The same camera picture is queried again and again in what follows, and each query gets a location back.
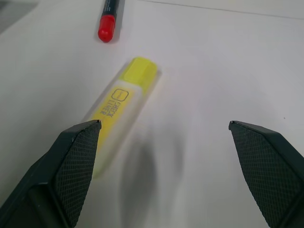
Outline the yellow highlighter pen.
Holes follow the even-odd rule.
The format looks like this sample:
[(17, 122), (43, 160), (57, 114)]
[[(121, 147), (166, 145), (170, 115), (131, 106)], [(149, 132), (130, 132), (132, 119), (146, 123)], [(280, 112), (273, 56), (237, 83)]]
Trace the yellow highlighter pen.
[(101, 122), (93, 168), (94, 178), (100, 176), (111, 163), (157, 77), (158, 68), (154, 62), (135, 57), (87, 114), (88, 120)]

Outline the black marker with red cap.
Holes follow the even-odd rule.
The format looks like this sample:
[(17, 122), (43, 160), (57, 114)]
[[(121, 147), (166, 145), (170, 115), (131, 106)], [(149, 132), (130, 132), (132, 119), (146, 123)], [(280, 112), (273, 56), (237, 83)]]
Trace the black marker with red cap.
[(104, 0), (97, 36), (103, 43), (117, 42), (120, 37), (125, 0)]

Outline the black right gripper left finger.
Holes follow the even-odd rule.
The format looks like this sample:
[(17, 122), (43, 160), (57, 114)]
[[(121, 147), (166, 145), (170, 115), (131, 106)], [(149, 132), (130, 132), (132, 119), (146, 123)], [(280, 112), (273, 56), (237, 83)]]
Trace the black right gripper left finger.
[(64, 130), (0, 207), (0, 228), (75, 228), (101, 128), (91, 120)]

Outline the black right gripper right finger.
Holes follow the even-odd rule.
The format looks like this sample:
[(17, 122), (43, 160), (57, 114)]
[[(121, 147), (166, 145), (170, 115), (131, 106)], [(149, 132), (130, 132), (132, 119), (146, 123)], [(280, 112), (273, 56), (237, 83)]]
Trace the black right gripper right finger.
[(231, 121), (239, 163), (270, 228), (304, 228), (304, 157), (278, 132)]

